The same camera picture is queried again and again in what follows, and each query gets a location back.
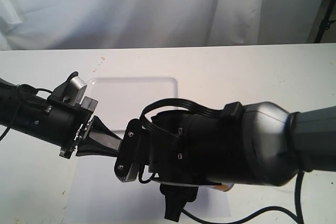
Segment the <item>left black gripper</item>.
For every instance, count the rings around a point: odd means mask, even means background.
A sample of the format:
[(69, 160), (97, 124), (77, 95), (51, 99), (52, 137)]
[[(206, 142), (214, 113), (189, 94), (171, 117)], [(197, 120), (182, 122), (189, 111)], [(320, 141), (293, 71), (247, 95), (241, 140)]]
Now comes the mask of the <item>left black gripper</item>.
[(50, 95), (47, 101), (52, 106), (47, 116), (48, 142), (60, 147), (61, 157), (69, 159), (75, 147), (76, 156), (118, 156), (122, 138), (110, 131), (98, 116), (90, 120), (97, 100), (84, 97), (80, 104), (70, 105)]

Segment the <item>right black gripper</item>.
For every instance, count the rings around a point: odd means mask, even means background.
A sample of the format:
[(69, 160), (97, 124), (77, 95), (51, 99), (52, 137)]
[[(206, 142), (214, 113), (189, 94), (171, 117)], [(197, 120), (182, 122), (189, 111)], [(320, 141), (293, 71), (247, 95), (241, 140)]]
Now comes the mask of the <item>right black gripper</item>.
[[(152, 122), (179, 137), (175, 145), (153, 135), (149, 170), (162, 181), (180, 184), (248, 182), (248, 165), (242, 144), (242, 117), (211, 119), (183, 111), (160, 112)], [(164, 218), (179, 222), (197, 187), (160, 185), (165, 198)]]

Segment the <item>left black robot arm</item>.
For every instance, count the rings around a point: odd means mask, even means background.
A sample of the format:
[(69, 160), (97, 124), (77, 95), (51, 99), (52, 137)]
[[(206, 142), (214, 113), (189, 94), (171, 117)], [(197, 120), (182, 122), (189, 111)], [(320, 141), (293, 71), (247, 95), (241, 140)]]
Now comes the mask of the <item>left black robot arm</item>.
[(93, 113), (98, 102), (84, 95), (85, 84), (68, 79), (48, 98), (27, 84), (1, 80), (1, 125), (60, 147), (60, 156), (101, 155), (117, 157), (120, 137), (111, 132)]

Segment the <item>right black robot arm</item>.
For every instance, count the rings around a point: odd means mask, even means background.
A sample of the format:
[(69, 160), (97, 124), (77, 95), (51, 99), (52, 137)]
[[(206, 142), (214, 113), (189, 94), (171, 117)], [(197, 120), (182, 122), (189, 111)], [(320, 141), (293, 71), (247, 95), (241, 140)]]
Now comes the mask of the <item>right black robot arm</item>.
[(234, 102), (215, 110), (171, 98), (148, 105), (140, 120), (171, 221), (202, 186), (301, 184), (305, 172), (335, 171), (335, 107), (289, 113), (271, 102)]

